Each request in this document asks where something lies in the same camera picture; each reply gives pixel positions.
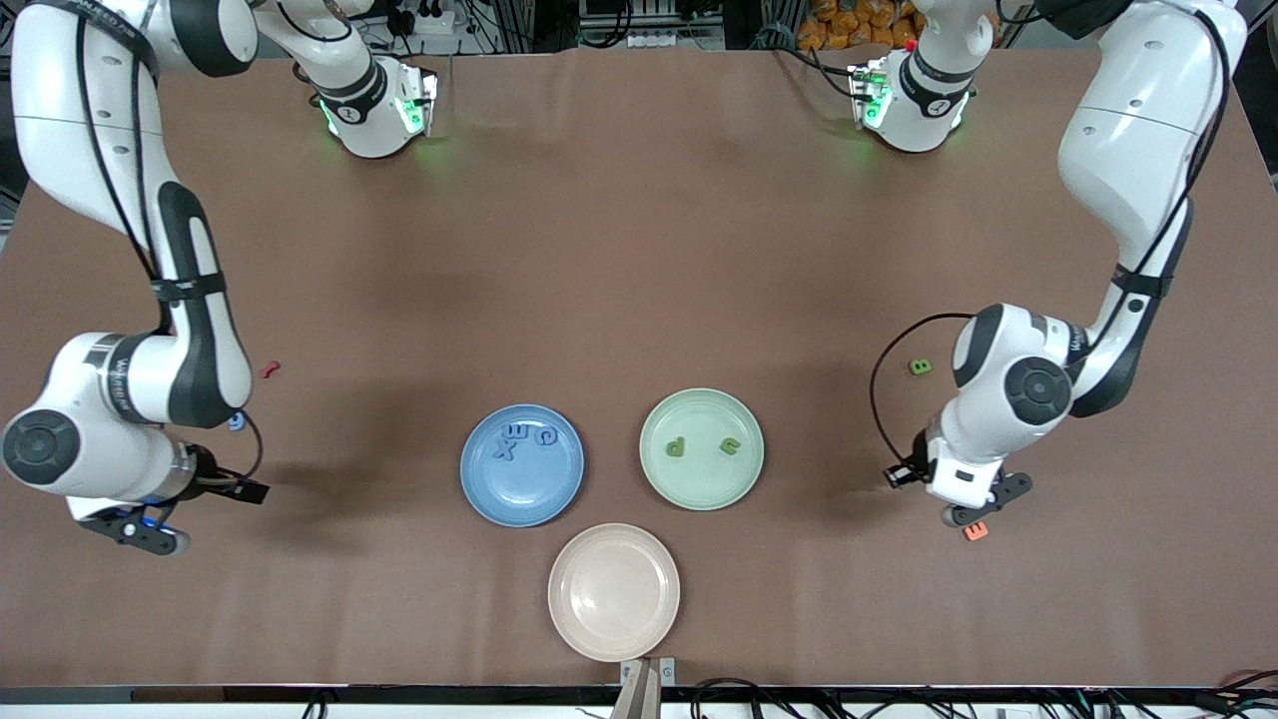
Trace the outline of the green plate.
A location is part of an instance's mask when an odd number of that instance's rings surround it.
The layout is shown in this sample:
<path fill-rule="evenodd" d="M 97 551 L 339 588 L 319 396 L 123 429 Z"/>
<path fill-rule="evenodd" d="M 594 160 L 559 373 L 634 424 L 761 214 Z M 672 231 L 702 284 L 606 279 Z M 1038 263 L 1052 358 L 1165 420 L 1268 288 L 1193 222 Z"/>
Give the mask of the green plate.
<path fill-rule="evenodd" d="M 680 458 L 665 453 L 686 438 Z M 739 453 L 718 450 L 723 437 L 741 441 Z M 658 401 L 639 433 L 639 458 L 649 485 L 682 510 L 714 511 L 748 496 L 764 465 L 764 434 L 746 404 L 725 391 L 685 388 Z"/>

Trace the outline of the blue plate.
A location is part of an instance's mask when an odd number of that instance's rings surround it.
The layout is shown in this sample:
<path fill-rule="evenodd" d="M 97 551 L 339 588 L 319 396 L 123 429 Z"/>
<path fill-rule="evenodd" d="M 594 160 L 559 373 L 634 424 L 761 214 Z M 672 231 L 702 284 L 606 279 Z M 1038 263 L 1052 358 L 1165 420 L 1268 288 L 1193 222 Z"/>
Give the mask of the blue plate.
<path fill-rule="evenodd" d="M 551 447 L 518 441 L 512 461 L 493 458 L 507 423 L 556 427 Z M 459 481 L 466 502 L 481 517 L 504 527 L 533 527 L 569 508 L 584 481 L 587 455 L 574 424 L 541 404 L 500 407 L 475 424 L 463 446 Z"/>

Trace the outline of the pink beige plate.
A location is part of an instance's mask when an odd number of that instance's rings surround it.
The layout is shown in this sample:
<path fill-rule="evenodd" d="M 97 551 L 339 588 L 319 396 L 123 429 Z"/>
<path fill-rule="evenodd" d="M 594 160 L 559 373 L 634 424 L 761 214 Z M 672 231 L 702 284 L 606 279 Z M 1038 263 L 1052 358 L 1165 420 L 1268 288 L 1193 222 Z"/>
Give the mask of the pink beige plate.
<path fill-rule="evenodd" d="M 598 663 L 649 654 L 676 622 L 681 581 L 657 536 L 633 524 L 598 524 L 556 556 L 547 607 L 569 647 Z"/>

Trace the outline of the table cover sheet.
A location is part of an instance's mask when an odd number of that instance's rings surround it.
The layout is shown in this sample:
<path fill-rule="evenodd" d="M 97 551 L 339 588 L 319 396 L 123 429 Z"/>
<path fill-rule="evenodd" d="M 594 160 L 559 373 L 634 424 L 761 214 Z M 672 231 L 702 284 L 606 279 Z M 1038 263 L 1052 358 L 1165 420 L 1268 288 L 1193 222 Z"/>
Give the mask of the table cover sheet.
<path fill-rule="evenodd" d="M 437 135 L 357 160 L 288 61 L 161 82 L 256 372 L 265 504 L 199 497 L 178 558 L 0 473 L 0 686 L 589 685 L 546 602 L 571 536 L 675 556 L 677 677 L 777 685 L 1217 685 L 1278 668 L 1278 195 L 1237 101 L 1123 404 L 1008 461 L 1034 487 L 944 527 L 889 488 L 875 356 L 1007 301 L 1090 324 L 1114 241 L 1059 135 L 1098 65 L 993 54 L 941 149 L 901 155 L 772 54 L 435 60 Z M 764 465 L 725 510 L 649 485 L 643 421 L 708 387 Z M 569 508 L 466 502 L 475 424 L 541 404 L 585 455 Z"/>

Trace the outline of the heap of orange objects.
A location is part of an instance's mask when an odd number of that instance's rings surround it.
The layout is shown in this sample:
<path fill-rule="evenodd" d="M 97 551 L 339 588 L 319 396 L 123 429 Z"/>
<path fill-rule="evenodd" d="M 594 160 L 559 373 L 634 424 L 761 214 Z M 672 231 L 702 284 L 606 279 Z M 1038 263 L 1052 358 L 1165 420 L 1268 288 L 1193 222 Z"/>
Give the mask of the heap of orange objects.
<path fill-rule="evenodd" d="M 872 43 L 912 49 L 927 23 L 912 0 L 808 0 L 795 45 L 803 54 Z"/>

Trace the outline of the black table edge rail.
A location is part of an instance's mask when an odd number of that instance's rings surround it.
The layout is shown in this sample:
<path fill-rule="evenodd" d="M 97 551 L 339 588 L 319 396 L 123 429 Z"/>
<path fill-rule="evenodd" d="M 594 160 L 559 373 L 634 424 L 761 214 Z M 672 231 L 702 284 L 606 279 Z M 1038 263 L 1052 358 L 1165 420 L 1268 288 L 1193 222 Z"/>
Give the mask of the black table edge rail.
<path fill-rule="evenodd" d="M 0 704 L 305 704 L 323 697 L 336 704 L 440 704 L 569 706 L 611 704 L 620 696 L 616 685 L 102 685 L 81 687 L 0 688 Z M 1205 710 L 1278 708 L 1278 683 L 1272 686 L 1226 685 L 1223 687 L 1099 687 L 1099 686 L 758 686 L 720 683 L 670 686 L 666 702 L 713 700 L 780 700 L 797 705 L 817 701 L 832 704 L 933 705 L 1028 702 L 1063 704 L 1068 708 L 1097 708 L 1108 704 L 1140 704 L 1146 708 L 1191 706 Z"/>

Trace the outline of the aluminium frame profile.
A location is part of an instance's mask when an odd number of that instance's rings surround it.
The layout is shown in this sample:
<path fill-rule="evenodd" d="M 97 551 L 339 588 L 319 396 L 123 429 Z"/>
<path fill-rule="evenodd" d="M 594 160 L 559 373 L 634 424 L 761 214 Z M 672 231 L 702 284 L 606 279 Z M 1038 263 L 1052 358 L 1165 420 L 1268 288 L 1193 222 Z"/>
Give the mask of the aluminium frame profile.
<path fill-rule="evenodd" d="M 534 54 L 538 0 L 489 0 L 502 54 Z"/>

